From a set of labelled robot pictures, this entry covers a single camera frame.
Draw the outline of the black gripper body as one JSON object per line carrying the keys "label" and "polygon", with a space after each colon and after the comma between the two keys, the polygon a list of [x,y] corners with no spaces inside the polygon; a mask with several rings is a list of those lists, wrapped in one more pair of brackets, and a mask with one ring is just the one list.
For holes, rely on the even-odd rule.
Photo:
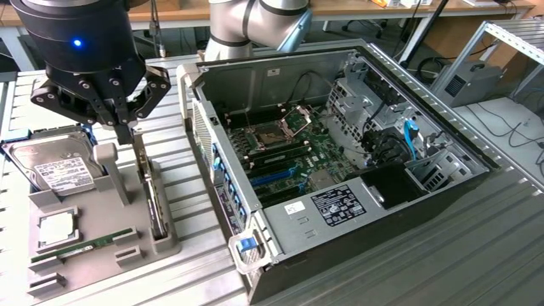
{"label": "black gripper body", "polygon": [[79,77],[90,80],[114,110],[111,79],[134,93],[147,65],[138,52],[129,11],[142,1],[13,1],[46,61],[46,74],[71,92]]}

